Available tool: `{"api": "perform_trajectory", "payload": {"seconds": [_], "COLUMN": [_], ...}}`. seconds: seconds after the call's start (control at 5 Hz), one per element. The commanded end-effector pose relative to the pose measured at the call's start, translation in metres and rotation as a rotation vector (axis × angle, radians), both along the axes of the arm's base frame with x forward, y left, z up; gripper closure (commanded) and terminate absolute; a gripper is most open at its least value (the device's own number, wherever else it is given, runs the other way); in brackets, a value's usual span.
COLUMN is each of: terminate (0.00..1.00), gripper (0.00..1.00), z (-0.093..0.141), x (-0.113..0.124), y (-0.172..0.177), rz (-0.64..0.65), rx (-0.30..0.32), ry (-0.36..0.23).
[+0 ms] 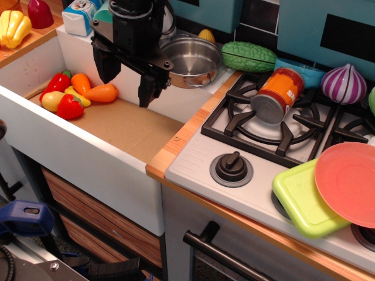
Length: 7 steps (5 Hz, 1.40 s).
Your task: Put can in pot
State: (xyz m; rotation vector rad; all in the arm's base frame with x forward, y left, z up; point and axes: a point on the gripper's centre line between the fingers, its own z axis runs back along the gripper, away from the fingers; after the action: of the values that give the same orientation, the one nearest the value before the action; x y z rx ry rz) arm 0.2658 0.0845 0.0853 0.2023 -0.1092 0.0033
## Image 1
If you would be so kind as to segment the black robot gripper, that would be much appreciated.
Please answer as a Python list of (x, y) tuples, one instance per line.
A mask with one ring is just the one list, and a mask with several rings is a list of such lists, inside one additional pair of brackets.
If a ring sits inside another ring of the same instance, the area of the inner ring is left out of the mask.
[[(104, 84), (121, 71), (121, 65), (138, 71), (159, 68), (173, 69), (173, 63), (161, 50), (159, 41), (165, 7), (173, 15), (169, 1), (109, 1), (112, 23), (93, 20), (91, 38), (98, 75)], [(139, 106), (148, 108), (161, 92), (171, 85), (170, 77), (141, 76), (138, 87)]]

